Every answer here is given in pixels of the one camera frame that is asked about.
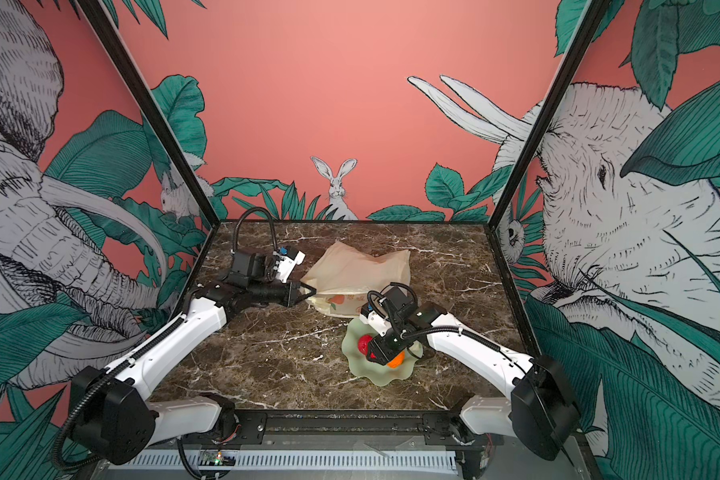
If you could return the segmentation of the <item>orange fruit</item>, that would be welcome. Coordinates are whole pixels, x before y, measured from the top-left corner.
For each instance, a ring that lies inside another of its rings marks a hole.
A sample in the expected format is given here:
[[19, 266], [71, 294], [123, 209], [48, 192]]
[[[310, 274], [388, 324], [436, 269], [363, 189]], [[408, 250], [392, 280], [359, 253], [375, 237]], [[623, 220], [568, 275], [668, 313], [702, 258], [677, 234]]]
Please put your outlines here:
[[405, 353], [400, 352], [397, 356], [395, 356], [392, 360], [389, 361], [387, 366], [389, 368], [395, 369], [398, 368], [405, 360]]

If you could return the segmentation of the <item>red apple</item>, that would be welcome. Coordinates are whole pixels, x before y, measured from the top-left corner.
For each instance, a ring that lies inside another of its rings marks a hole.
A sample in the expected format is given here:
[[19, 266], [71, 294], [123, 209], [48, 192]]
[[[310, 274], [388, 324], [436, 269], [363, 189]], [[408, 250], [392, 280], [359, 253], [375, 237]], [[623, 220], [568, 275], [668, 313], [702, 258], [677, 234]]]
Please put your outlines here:
[[357, 341], [357, 349], [363, 355], [368, 354], [369, 344], [373, 340], [371, 335], [363, 335]]

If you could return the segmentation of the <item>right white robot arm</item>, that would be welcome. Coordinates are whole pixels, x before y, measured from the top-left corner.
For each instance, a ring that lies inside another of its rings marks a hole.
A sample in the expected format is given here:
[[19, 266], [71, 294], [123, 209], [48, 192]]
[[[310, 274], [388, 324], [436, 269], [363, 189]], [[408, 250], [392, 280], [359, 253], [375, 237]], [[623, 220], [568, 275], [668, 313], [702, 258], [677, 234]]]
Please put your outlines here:
[[383, 314], [380, 307], [362, 307], [361, 321], [376, 332], [368, 343], [368, 361], [386, 365], [415, 342], [452, 357], [505, 397], [474, 397], [464, 404], [459, 418], [471, 433], [512, 436], [536, 456], [556, 459], [581, 418], [560, 362], [504, 347], [432, 302], [406, 314], [403, 318], [399, 313]]

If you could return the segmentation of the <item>translucent cream plastic bag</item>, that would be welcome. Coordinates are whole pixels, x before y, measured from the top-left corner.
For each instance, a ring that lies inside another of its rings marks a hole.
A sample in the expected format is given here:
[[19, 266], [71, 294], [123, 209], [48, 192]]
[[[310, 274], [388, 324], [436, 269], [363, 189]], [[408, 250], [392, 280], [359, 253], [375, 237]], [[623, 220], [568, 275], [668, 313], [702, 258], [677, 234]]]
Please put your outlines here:
[[307, 302], [319, 313], [353, 318], [370, 290], [381, 291], [391, 282], [410, 283], [410, 251], [373, 256], [336, 241], [301, 282], [316, 289]]

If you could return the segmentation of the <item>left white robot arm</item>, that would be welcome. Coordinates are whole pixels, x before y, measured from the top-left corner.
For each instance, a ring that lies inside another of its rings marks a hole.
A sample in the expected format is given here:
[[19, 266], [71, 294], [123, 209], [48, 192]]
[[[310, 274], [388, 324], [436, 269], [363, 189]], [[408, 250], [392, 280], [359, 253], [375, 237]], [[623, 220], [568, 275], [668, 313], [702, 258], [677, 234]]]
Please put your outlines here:
[[87, 367], [71, 384], [68, 417], [51, 447], [53, 466], [72, 472], [101, 459], [115, 465], [146, 447], [206, 434], [224, 445], [238, 435], [232, 400], [217, 394], [152, 403], [154, 390], [185, 357], [251, 307], [293, 307], [315, 294], [299, 281], [215, 282], [196, 288], [156, 334], [104, 368]]

